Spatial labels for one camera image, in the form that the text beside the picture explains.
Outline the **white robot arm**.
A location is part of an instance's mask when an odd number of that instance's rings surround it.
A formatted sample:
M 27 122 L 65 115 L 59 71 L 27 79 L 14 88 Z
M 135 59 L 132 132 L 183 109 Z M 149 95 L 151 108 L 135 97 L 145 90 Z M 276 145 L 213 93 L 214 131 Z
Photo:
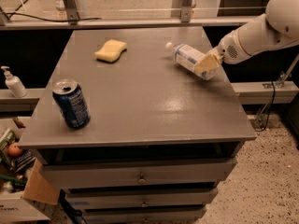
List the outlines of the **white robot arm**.
M 192 69 L 196 75 L 222 63 L 242 63 L 264 51 L 294 47 L 299 41 L 299 0 L 269 0 L 265 13 L 224 36 Z

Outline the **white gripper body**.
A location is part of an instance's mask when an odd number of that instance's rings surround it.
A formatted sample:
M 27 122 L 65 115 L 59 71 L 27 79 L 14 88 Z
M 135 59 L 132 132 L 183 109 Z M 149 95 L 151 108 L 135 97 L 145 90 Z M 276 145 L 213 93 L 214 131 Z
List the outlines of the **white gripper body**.
M 238 64 L 250 58 L 241 46 L 237 30 L 225 35 L 217 46 L 217 50 L 227 64 Z

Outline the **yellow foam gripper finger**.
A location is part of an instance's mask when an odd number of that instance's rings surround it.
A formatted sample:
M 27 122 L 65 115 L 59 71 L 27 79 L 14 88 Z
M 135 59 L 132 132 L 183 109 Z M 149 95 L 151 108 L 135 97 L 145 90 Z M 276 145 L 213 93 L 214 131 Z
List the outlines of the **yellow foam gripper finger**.
M 221 66 L 222 60 L 219 53 L 208 53 L 194 66 L 194 72 L 196 75 L 200 75 L 215 70 Z
M 222 51 L 218 46 L 212 48 L 208 53 L 211 53 L 214 55 L 222 55 Z

